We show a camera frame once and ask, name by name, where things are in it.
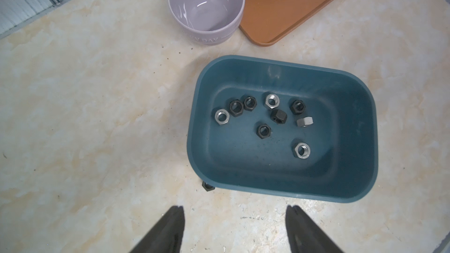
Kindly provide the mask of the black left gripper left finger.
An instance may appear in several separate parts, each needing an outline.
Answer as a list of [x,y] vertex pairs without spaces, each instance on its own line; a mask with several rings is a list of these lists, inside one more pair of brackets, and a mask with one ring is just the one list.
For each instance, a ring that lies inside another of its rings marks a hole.
[[184,208],[172,206],[131,253],[180,253],[184,229]]

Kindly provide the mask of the silver hex nut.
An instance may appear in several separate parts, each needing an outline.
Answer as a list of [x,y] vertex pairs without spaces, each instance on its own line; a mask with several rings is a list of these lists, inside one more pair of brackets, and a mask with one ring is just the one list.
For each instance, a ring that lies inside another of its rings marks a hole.
[[225,109],[219,109],[214,114],[214,119],[219,125],[225,125],[229,122],[230,114]]
[[299,142],[293,149],[294,156],[299,159],[308,159],[311,154],[311,148],[308,144]]
[[273,93],[267,94],[266,99],[265,99],[265,106],[268,109],[273,110],[275,108],[278,108],[279,105],[280,105],[279,96],[277,96],[276,94],[273,94]]
[[299,118],[296,121],[296,124],[298,127],[307,127],[310,126],[314,123],[314,120],[312,117],[303,117],[303,118]]

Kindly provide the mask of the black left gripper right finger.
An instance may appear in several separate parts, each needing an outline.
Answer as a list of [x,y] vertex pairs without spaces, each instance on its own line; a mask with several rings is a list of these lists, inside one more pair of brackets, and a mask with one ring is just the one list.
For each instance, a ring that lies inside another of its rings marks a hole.
[[285,224],[292,253],[343,253],[300,206],[287,206]]

